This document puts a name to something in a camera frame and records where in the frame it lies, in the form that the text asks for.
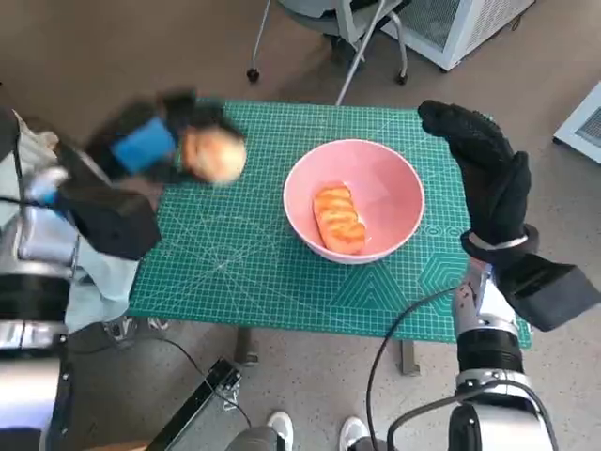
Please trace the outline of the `bare left hand blue tape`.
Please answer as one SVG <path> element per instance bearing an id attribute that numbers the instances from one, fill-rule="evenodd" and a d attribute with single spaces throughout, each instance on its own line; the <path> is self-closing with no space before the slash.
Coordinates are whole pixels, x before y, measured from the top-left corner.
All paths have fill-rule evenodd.
<path id="1" fill-rule="evenodd" d="M 199 101 L 187 87 L 126 103 L 87 138 L 84 153 L 111 180 L 213 182 L 199 156 L 222 148 L 243 149 L 243 132 L 226 117 L 222 103 Z"/>

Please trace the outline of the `black gloved right hand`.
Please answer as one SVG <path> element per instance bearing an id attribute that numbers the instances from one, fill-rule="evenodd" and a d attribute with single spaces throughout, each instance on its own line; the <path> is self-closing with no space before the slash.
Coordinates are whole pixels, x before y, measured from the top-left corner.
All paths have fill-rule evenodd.
<path id="1" fill-rule="evenodd" d="M 424 101 L 422 127 L 444 139 L 458 164 L 470 216 L 470 232 L 491 246 L 523 238 L 531 188 L 528 154 L 514 151 L 501 128 L 478 111 Z"/>

